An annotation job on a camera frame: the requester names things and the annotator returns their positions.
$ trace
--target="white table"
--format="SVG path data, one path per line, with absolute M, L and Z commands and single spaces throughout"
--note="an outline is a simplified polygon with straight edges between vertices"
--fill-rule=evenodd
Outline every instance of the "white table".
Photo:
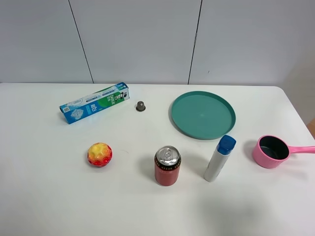
M 108 86 L 0 84 L 1 236 L 315 235 L 315 155 L 271 170 L 251 158 L 265 134 L 315 145 L 280 88 L 130 85 L 130 100 L 65 122 L 59 105 Z M 213 183 L 202 175 L 218 140 L 187 137 L 168 117 L 173 100 L 192 90 L 222 96 L 237 117 L 229 133 L 236 147 Z M 86 161 L 96 142 L 113 149 L 104 168 Z M 164 145 L 183 159 L 169 187 L 154 179 L 153 157 Z

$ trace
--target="white bottle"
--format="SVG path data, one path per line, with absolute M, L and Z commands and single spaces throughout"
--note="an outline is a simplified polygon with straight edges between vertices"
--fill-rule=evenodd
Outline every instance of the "white bottle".
M 224 135 L 221 138 L 204 174 L 205 180 L 212 182 L 217 178 L 235 144 L 236 140 L 231 136 Z

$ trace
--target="can lid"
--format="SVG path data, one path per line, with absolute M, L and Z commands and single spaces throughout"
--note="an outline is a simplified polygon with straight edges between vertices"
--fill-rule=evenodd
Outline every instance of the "can lid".
M 235 139 L 233 139 L 231 136 L 224 135 L 217 146 L 217 150 L 222 155 L 229 155 L 235 147 L 235 144 Z
M 176 164 L 180 158 L 180 154 L 173 146 L 164 146 L 157 151 L 156 157 L 161 164 L 171 166 Z

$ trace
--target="blue bottle cap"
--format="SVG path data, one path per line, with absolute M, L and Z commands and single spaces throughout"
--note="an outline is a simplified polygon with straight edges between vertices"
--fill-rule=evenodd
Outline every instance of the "blue bottle cap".
M 217 150 L 222 155 L 229 155 L 235 147 L 235 144 L 235 139 L 233 139 L 231 136 L 224 135 L 217 146 Z

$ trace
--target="pink saucepan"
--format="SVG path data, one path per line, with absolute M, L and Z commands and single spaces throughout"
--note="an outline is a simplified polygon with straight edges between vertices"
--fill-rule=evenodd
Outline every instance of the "pink saucepan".
M 258 165 L 271 169 L 287 160 L 291 153 L 315 153 L 315 146 L 291 147 L 275 136 L 266 135 L 258 140 L 252 156 Z

